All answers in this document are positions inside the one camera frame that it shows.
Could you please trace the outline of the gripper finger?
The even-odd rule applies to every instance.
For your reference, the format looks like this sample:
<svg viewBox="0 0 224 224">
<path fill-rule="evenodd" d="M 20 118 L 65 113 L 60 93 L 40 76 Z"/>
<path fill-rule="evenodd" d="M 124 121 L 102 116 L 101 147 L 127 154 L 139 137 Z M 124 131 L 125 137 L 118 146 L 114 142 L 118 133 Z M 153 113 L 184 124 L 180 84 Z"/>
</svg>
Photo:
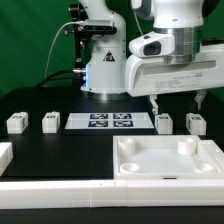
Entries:
<svg viewBox="0 0 224 224">
<path fill-rule="evenodd" d="M 149 96 L 149 100 L 150 100 L 150 103 L 152 105 L 152 112 L 154 113 L 154 115 L 157 115 L 158 112 L 159 112 L 159 106 L 156 102 L 157 100 L 157 95 L 150 95 Z"/>
<path fill-rule="evenodd" d="M 200 110 L 201 109 L 201 106 L 202 106 L 202 102 L 203 100 L 205 99 L 207 95 L 207 90 L 206 89 L 202 89 L 202 90 L 199 90 L 194 98 L 194 101 L 196 102 L 197 104 L 197 109 Z"/>
</svg>

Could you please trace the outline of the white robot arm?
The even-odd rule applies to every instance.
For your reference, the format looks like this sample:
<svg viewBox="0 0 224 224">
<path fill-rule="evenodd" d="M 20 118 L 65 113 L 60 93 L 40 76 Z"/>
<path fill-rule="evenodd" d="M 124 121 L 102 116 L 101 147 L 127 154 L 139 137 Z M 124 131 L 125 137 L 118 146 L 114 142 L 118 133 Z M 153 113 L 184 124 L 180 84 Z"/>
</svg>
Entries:
<svg viewBox="0 0 224 224">
<path fill-rule="evenodd" d="M 131 0 L 141 18 L 154 20 L 153 31 L 126 41 L 125 20 L 105 0 L 78 0 L 88 19 L 81 30 L 93 40 L 82 91 L 102 100 L 127 93 L 157 96 L 196 91 L 200 103 L 210 88 L 224 86 L 224 44 L 202 44 L 205 0 Z"/>
</svg>

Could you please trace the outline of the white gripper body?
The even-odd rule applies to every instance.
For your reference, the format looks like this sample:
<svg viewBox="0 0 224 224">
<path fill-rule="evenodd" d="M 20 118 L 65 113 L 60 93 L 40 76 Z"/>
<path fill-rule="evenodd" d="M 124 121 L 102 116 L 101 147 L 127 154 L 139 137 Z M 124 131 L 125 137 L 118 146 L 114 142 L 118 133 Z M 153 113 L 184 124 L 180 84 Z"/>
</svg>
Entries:
<svg viewBox="0 0 224 224">
<path fill-rule="evenodd" d="M 202 46 L 195 61 L 167 64 L 163 57 L 128 58 L 125 88 L 133 97 L 224 86 L 224 44 Z"/>
</svg>

